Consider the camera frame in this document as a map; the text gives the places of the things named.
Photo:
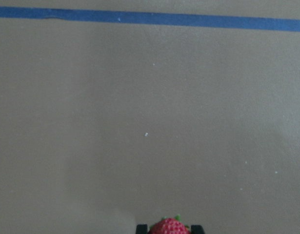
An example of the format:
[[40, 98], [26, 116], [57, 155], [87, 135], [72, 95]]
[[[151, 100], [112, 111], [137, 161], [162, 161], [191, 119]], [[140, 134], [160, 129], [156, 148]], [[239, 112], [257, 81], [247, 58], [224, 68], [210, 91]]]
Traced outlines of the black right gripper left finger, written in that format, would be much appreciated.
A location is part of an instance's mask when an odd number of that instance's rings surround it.
[[147, 224], [137, 224], [136, 225], [136, 234], [148, 234], [148, 225]]

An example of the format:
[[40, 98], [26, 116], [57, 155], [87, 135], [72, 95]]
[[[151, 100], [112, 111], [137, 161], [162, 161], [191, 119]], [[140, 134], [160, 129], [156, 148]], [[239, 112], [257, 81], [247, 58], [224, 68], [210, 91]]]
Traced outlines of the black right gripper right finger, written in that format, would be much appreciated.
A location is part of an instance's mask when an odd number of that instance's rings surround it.
[[204, 229], [201, 225], [191, 225], [191, 234], [204, 234]]

